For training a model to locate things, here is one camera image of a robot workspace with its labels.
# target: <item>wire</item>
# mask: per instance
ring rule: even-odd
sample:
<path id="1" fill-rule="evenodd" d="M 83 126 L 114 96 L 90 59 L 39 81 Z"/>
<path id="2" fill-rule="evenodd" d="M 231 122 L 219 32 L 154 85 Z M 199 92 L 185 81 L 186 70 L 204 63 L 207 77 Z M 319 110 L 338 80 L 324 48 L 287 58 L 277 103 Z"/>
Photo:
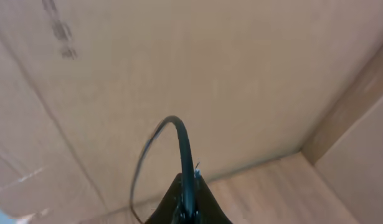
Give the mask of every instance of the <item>wire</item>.
<path id="1" fill-rule="evenodd" d="M 166 124 L 173 123 L 176 131 L 177 138 L 179 140 L 179 148 L 180 148 L 180 158 L 181 158 L 181 169 L 182 169 L 182 204 L 186 211 L 186 218 L 191 218 L 194 214 L 195 209 L 195 201 L 194 201 L 194 166 L 192 165 L 192 156 L 191 156 L 191 148 L 190 142 L 187 135 L 186 127 L 180 118 L 177 116 L 168 116 L 163 119 L 156 127 L 155 132 L 151 135 L 151 139 L 147 140 L 144 145 L 143 150 L 141 151 L 139 161 L 137 162 L 135 174 L 133 176 L 130 188 L 130 209 L 132 214 L 138 220 L 140 224 L 143 222 L 140 220 L 140 217 L 137 215 L 134 208 L 134 194 L 135 194 L 135 186 L 137 182 L 137 178 L 139 176 L 141 165 L 147 155 L 151 144 L 155 139 L 158 138 L 159 134 L 161 134 L 163 128 Z"/>

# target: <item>curved cable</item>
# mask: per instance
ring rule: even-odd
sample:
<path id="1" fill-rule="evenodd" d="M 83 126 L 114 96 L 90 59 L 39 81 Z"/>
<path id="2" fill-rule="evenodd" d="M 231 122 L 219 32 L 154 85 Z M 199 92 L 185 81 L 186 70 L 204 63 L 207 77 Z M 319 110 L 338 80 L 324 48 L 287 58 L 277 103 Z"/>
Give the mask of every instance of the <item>curved cable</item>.
<path id="1" fill-rule="evenodd" d="M 180 148 L 180 158 L 181 158 L 181 169 L 182 169 L 182 204 L 184 205 L 184 209 L 186 211 L 186 217 L 191 218 L 194 214 L 195 209 L 195 201 L 194 201 L 194 166 L 192 165 L 192 156 L 191 156 L 191 148 L 190 142 L 187 135 L 186 127 L 183 122 L 177 116 L 168 116 L 163 119 L 156 127 L 155 132 L 152 134 L 151 139 L 147 140 L 144 145 L 143 150 L 141 151 L 139 161 L 137 162 L 136 171 L 132 179 L 131 188 L 130 188 L 130 209 L 135 218 L 139 221 L 139 223 L 143 224 L 140 220 L 140 217 L 137 215 L 134 204 L 133 197 L 135 193 L 135 186 L 137 182 L 137 178 L 139 176 L 141 165 L 147 155 L 151 144 L 155 139 L 158 138 L 159 134 L 165 127 L 166 124 L 173 123 L 176 127 L 177 138 L 179 140 L 179 148 Z"/>

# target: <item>brown wooden edge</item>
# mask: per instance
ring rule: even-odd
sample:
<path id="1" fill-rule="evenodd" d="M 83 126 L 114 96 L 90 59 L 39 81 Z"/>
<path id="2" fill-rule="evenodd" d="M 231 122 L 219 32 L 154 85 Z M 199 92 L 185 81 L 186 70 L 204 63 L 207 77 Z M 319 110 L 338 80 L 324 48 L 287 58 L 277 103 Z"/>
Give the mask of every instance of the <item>brown wooden edge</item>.
<path id="1" fill-rule="evenodd" d="M 327 150 L 383 95 L 383 45 L 302 146 L 315 164 Z"/>

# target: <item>wooden floor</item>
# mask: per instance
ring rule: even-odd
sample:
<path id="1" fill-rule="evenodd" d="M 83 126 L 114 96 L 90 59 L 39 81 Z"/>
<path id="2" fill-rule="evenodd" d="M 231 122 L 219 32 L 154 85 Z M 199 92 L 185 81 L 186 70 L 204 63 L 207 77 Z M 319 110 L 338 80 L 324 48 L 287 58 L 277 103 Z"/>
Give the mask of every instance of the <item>wooden floor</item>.
<path id="1" fill-rule="evenodd" d="M 217 180 L 209 187 L 234 224 L 357 224 L 301 154 Z M 156 206 L 157 202 L 149 203 L 137 210 L 146 220 Z M 124 211 L 84 223 L 137 222 Z"/>

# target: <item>light blue object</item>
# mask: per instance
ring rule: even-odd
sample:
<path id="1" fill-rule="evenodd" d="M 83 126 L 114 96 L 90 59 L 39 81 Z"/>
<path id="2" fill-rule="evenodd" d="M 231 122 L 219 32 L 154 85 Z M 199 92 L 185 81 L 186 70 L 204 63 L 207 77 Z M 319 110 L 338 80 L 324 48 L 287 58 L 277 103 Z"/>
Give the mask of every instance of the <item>light blue object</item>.
<path id="1" fill-rule="evenodd" d="M 16 224 L 17 220 L 6 215 L 0 210 L 0 224 Z"/>

